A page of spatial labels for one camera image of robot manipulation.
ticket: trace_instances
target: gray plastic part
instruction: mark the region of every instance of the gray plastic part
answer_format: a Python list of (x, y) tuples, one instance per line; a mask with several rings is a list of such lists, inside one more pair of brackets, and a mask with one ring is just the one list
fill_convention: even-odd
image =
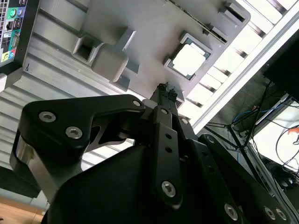
[[(117, 82), (129, 62), (125, 50), (133, 40), (135, 33), (135, 30), (128, 28), (115, 45), (101, 46), (92, 64), (92, 70), (112, 83)], [(130, 63), (130, 66), (134, 70), (139, 69), (139, 65), (135, 63)], [(128, 89), (127, 82), (121, 86)]]
[(104, 44), (95, 57), (92, 70), (110, 80), (116, 82), (129, 61), (129, 57), (113, 45)]
[[(241, 26), (246, 17), (240, 8), (241, 6), (239, 4), (237, 5), (237, 3), (225, 3), (224, 7), (220, 10), (220, 13), (227, 19), (232, 21), (235, 25)], [(240, 18), (237, 18), (233, 13), (229, 11), (229, 9), (232, 12), (235, 12), (235, 14), (240, 16), (240, 18), (242, 19), (240, 20)]]

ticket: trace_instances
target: black metal frame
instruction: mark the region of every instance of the black metal frame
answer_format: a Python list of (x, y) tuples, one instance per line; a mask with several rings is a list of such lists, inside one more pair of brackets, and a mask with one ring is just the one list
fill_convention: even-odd
[[(159, 85), (144, 103), (120, 95), (24, 107), (11, 164), (23, 178), (33, 176), (50, 201), (43, 224), (290, 223), (276, 213), (285, 213), (282, 206), (212, 135), (198, 139), (178, 116), (175, 92), (166, 89)], [(44, 111), (56, 120), (42, 121)], [(70, 126), (82, 136), (67, 136)], [(84, 152), (127, 138), (135, 139), (134, 146), (79, 169)]]
[(28, 0), (26, 6), (26, 13), (22, 22), (20, 40), (15, 53), (14, 61), (0, 68), (0, 73), (7, 75), (5, 88), (8, 88), (9, 86), (13, 85), (16, 81), (18, 81), (21, 78), (22, 72), (13, 72), (23, 67), (24, 59), (29, 46), (29, 41), (33, 32), (33, 26), (35, 23), (39, 4), (40, 0)]

